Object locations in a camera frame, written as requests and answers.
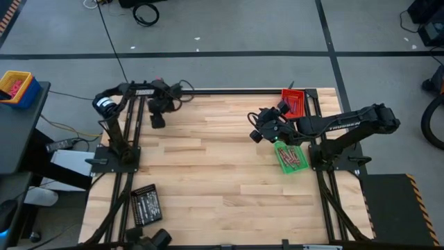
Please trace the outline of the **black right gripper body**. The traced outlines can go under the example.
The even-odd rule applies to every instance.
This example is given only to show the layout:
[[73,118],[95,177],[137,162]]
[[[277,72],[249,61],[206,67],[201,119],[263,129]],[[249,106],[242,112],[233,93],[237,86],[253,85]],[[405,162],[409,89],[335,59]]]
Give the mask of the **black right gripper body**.
[[255,128],[250,133],[250,138],[256,143],[260,143],[262,139],[271,143],[278,140],[287,141],[290,138],[290,125],[284,115],[289,112],[288,105],[281,101],[277,108],[260,108],[259,110],[259,114],[248,113],[248,121]]

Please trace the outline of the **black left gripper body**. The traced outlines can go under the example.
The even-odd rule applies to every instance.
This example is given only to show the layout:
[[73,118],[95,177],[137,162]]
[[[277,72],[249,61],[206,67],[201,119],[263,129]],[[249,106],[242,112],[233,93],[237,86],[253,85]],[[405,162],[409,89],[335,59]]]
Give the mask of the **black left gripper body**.
[[155,80],[151,83],[154,87],[152,99],[148,102],[148,111],[151,113],[152,128],[164,128],[163,113],[173,112],[173,97],[169,93],[170,87],[163,80]]

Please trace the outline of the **red plastic basket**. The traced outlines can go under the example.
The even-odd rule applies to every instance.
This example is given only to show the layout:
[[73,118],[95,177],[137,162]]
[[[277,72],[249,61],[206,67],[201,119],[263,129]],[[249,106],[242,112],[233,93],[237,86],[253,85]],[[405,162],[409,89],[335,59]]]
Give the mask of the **red plastic basket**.
[[[284,115],[287,119],[293,119],[298,117],[303,117],[305,115],[305,92],[302,90],[291,90],[291,89],[283,89],[281,93],[282,100],[285,101],[285,103],[289,107],[289,111]],[[291,108],[289,104],[289,98],[291,97],[298,97],[298,112],[296,115],[293,115],[291,113]]]

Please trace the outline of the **green plastic basket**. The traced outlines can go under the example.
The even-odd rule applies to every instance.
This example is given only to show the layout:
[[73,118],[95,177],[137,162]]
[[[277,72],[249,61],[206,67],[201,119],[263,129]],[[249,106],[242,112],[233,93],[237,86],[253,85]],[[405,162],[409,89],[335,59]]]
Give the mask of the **green plastic basket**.
[[[305,154],[303,153],[302,149],[299,146],[291,146],[291,145],[287,145],[283,142],[275,142],[273,144],[273,146],[274,146],[275,155],[277,157],[277,161],[279,162],[280,167],[281,167],[284,174],[292,174],[292,173],[300,172],[302,170],[309,168],[309,163],[305,157]],[[278,149],[280,149],[280,148],[283,148],[288,154],[289,154],[288,149],[293,149],[298,156],[300,164],[295,165],[293,162],[293,167],[284,168],[282,161],[281,161],[279,154],[278,154]]]

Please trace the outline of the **white box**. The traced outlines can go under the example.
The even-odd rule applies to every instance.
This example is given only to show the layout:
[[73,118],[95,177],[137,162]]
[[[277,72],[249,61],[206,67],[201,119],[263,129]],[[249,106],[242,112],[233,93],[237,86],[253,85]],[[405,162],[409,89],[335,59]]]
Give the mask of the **white box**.
[[[54,153],[51,162],[55,163],[61,167],[70,169],[84,176],[91,176],[92,166],[85,160],[94,157],[94,153],[86,151],[71,151],[71,150],[58,150]],[[66,191],[66,192],[82,192],[85,189],[80,187],[74,187],[72,185],[64,184],[61,182],[54,181],[53,179],[47,179],[45,183],[46,189],[56,190],[56,191]]]

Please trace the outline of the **black power adapter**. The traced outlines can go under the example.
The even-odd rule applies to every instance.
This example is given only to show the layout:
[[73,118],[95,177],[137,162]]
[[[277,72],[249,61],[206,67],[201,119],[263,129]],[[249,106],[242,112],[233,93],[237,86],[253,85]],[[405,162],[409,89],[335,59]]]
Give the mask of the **black power adapter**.
[[72,149],[74,147],[74,138],[69,138],[60,141],[54,141],[45,145],[45,149],[48,153],[53,153],[58,150]]

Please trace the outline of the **black plastic basket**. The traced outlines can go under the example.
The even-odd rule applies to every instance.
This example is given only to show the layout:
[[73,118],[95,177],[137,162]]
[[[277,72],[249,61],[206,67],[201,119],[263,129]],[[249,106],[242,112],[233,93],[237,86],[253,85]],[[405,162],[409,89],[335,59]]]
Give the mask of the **black plastic basket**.
[[[157,208],[157,214],[153,216],[153,219],[145,218],[144,211],[142,209],[142,206],[146,206],[146,208],[148,209],[147,205],[145,204],[144,196],[149,197],[150,192],[154,192],[157,195],[157,200],[158,200],[158,203],[154,203]],[[135,220],[136,227],[148,226],[150,224],[162,220],[162,211],[155,184],[150,184],[145,187],[133,190],[130,193],[130,202],[132,206],[133,217]]]

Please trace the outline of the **blue plastic bin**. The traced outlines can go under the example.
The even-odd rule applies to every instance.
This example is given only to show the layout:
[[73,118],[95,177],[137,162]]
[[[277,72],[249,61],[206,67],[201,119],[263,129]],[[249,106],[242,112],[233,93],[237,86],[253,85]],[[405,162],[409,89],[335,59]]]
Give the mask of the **blue plastic bin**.
[[35,79],[35,77],[33,77],[32,81],[29,83],[28,87],[26,88],[26,91],[22,95],[21,99],[17,103],[10,104],[10,106],[13,108],[21,108],[21,109],[29,108],[31,104],[34,102],[40,90],[41,86],[39,82]]

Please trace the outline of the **black bulky object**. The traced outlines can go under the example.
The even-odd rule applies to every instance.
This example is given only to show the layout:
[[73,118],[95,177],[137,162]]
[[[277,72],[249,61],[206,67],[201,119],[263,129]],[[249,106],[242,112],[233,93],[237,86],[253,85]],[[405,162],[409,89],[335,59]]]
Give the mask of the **black bulky object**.
[[143,228],[132,228],[126,231],[128,243],[124,250],[166,250],[172,237],[161,228],[154,236],[144,236]]

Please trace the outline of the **black desk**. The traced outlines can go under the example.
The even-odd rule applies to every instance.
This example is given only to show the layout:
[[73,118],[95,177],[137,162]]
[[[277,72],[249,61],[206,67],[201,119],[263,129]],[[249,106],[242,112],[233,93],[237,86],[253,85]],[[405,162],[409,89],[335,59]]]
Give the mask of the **black desk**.
[[41,90],[27,109],[0,104],[0,174],[19,171],[51,87],[45,81],[40,85]]
[[29,172],[0,175],[0,250],[17,243],[24,198],[32,178]]

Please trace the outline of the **white rounded object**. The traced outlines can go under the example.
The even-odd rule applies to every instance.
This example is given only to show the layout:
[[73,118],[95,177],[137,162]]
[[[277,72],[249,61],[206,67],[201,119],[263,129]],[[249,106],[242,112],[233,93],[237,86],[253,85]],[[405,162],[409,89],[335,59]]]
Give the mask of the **white rounded object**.
[[30,187],[26,193],[24,203],[49,207],[58,201],[58,193],[41,187]]

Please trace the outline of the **black hazard-striped floor mat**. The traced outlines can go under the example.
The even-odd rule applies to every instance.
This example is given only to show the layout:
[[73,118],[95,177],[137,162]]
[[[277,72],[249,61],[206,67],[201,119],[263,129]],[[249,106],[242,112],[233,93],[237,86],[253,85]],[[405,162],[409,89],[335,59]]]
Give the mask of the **black hazard-striped floor mat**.
[[440,245],[420,190],[410,174],[366,175],[361,187],[378,242]]
[[21,5],[22,0],[0,0],[0,38],[12,24],[12,20],[18,13]]

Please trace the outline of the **yellow plastic basket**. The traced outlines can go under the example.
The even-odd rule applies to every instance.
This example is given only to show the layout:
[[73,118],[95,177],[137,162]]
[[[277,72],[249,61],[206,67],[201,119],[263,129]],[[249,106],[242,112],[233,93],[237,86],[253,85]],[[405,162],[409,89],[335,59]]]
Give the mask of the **yellow plastic basket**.
[[0,94],[6,93],[9,99],[0,100],[0,103],[12,104],[17,103],[29,83],[32,81],[33,75],[30,72],[7,71],[0,79]]

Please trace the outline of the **black equipment case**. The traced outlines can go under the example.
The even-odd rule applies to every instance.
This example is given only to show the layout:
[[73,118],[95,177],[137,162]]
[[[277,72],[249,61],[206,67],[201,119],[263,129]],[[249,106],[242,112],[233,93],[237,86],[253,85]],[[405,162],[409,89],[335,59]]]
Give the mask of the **black equipment case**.
[[414,0],[407,12],[426,47],[444,46],[444,0]]

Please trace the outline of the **black table frame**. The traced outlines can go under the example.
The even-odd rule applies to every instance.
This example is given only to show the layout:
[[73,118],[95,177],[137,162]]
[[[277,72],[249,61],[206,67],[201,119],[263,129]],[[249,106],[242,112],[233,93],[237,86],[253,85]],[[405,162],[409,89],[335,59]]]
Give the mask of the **black table frame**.
[[284,174],[267,141],[250,139],[247,114],[280,101],[278,89],[198,90],[154,129],[148,109],[122,112],[129,137],[141,149],[133,187],[153,184],[163,228],[173,246],[322,244],[339,236],[335,214],[325,209],[318,175]]

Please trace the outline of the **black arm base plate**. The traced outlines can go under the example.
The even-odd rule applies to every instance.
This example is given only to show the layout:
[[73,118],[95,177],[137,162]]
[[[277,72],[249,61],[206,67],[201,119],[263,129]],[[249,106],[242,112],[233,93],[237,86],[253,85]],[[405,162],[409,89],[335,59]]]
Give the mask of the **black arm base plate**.
[[339,155],[334,155],[331,160],[321,158],[319,145],[309,146],[309,158],[311,168],[316,171],[350,171],[358,170],[361,166],[372,160],[371,157],[363,156],[360,147],[347,147]]
[[133,149],[135,155],[130,163],[122,163],[109,147],[97,147],[94,157],[86,159],[94,173],[134,173],[139,169],[141,148]]

